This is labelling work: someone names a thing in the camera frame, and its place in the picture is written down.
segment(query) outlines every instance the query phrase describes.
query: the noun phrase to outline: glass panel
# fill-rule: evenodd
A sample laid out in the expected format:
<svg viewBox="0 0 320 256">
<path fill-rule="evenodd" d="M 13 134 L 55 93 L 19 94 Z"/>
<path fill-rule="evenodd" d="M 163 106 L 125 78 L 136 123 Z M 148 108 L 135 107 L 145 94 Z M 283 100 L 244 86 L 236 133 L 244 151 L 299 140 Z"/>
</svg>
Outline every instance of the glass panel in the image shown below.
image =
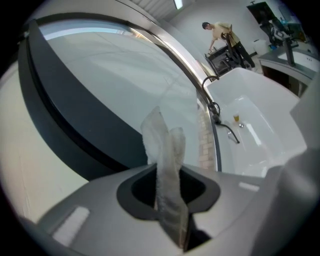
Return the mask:
<svg viewBox="0 0 320 256">
<path fill-rule="evenodd" d="M 205 141 L 199 137 L 203 127 L 196 88 L 156 44 L 136 30 L 113 22 L 61 21 L 41 31 L 73 75 L 133 129 L 141 133 L 144 118 L 160 106 L 169 129 L 184 130 L 184 162 L 206 168 L 214 165 L 211 157 L 210 164 L 199 162 L 206 158 L 203 153 L 207 151 L 198 150 Z"/>
</svg>

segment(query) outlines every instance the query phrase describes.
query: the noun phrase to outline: ceiling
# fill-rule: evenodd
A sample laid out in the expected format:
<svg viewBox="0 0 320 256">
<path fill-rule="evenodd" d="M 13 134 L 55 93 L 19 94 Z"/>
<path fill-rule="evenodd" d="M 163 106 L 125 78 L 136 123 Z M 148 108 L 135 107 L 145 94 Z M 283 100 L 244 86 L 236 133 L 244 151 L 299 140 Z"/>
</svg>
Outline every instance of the ceiling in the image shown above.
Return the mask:
<svg viewBox="0 0 320 256">
<path fill-rule="evenodd" d="M 194 3 L 196 0 L 182 0 L 183 7 L 180 10 L 176 9 L 174 0 L 130 0 L 137 6 L 144 9 L 156 20 L 160 21 L 167 17 L 173 17 L 183 8 Z"/>
</svg>

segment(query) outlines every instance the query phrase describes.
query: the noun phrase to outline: gray plastic surface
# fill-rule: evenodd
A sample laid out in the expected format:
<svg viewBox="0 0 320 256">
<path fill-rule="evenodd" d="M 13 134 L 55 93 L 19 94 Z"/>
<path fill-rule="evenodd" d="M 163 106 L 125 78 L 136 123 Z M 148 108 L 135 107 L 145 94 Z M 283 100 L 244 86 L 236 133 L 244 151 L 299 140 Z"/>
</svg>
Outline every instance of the gray plastic surface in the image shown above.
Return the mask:
<svg viewBox="0 0 320 256">
<path fill-rule="evenodd" d="M 117 201 L 116 192 L 119 184 L 149 166 L 89 182 L 53 207 L 39 221 L 39 227 L 51 234 L 74 207 L 83 206 L 90 210 L 90 215 L 70 245 L 71 249 L 92 256 L 180 255 L 181 250 L 163 231 L 158 221 L 136 219 L 129 215 Z M 206 212 L 193 215 L 197 227 L 212 237 L 230 226 L 256 193 L 241 188 L 239 183 L 259 186 L 264 180 L 186 166 L 194 172 L 215 180 L 220 186 L 221 195 L 215 205 Z"/>
<path fill-rule="evenodd" d="M 75 252 L 67 247 L 64 247 L 44 230 L 36 226 L 32 221 L 21 217 L 20 222 L 24 229 L 28 232 L 31 238 L 48 254 L 54 256 L 84 256 L 81 253 Z"/>
<path fill-rule="evenodd" d="M 274 255 L 296 234 L 320 197 L 320 150 L 307 149 L 284 167 L 253 256 Z"/>
<path fill-rule="evenodd" d="M 214 239 L 185 255 L 250 255 L 256 235 L 272 203 L 280 173 L 279 166 L 269 169 L 259 190 L 252 197 L 249 204 L 242 208 L 243 211 L 240 212 L 224 230 L 214 237 Z"/>
</svg>

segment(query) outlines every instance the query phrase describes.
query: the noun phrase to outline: small cup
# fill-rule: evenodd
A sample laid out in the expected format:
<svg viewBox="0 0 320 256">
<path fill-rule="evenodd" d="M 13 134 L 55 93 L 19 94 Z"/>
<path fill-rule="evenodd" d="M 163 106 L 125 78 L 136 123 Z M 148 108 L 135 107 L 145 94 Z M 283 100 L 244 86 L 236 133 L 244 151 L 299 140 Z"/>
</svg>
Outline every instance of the small cup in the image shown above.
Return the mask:
<svg viewBox="0 0 320 256">
<path fill-rule="evenodd" d="M 234 121 L 239 122 L 239 113 L 233 115 Z"/>
</svg>

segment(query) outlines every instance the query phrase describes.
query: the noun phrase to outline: white sink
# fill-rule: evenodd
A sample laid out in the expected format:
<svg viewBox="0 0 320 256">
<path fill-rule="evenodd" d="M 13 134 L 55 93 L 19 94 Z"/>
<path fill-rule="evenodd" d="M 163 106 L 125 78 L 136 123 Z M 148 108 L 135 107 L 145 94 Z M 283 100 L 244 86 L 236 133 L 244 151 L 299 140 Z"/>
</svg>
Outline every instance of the white sink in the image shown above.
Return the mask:
<svg viewBox="0 0 320 256">
<path fill-rule="evenodd" d="M 282 60 L 287 60 L 287 54 L 281 54 L 278 56 L 278 58 Z M 295 63 L 302 65 L 314 72 L 318 72 L 320 70 L 320 61 L 301 52 L 294 51 L 293 59 Z"/>
<path fill-rule="evenodd" d="M 222 172 L 264 177 L 269 168 L 285 164 L 307 148 L 290 115 L 299 98 L 282 85 L 235 68 L 206 88 L 220 105 L 222 123 L 240 141 L 236 144 L 229 130 L 216 127 Z M 237 113 L 243 128 L 234 121 Z"/>
</svg>

